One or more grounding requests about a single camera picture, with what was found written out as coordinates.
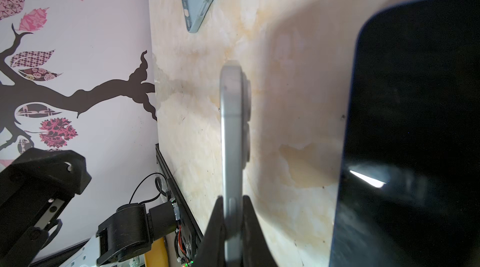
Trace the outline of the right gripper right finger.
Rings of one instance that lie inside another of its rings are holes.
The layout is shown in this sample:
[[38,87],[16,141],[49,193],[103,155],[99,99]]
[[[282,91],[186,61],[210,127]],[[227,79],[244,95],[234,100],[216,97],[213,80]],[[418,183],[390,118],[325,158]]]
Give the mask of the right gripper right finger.
[[242,266],[277,267],[249,196],[242,197]]

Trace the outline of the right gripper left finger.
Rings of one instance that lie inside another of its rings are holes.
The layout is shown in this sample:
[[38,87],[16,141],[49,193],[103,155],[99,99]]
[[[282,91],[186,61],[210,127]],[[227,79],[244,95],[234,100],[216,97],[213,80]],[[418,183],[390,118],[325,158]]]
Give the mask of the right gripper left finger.
[[223,197],[220,196],[214,204],[206,232],[192,266],[225,267],[225,238]]

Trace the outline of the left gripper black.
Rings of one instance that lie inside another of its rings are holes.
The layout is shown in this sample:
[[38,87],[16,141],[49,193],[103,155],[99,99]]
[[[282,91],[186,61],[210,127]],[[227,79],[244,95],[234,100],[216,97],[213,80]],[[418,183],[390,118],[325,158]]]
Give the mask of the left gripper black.
[[30,148],[1,172],[1,266],[29,266],[91,181],[84,156]]

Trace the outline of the black phone white case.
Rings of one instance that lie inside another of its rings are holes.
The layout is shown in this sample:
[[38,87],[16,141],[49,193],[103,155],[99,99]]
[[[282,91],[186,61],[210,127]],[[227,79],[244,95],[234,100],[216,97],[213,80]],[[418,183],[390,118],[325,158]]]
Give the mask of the black phone white case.
[[240,63],[228,61],[220,74],[223,210],[226,266],[240,266],[243,170],[250,160],[251,84]]

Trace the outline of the black phone clear case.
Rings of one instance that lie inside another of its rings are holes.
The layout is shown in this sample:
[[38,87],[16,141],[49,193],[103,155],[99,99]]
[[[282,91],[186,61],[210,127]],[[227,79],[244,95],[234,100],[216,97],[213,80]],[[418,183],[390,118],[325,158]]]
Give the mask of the black phone clear case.
[[413,0],[357,37],[329,263],[480,263],[480,0]]

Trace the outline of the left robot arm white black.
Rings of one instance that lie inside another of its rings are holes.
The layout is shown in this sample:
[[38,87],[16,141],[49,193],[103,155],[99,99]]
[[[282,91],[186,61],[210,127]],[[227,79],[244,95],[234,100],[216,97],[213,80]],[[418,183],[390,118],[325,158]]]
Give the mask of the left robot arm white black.
[[[74,151],[30,148],[1,172],[1,266],[29,266],[62,227],[59,216],[91,181],[86,159]],[[177,226],[175,209],[130,203],[102,222],[97,266],[145,254]]]

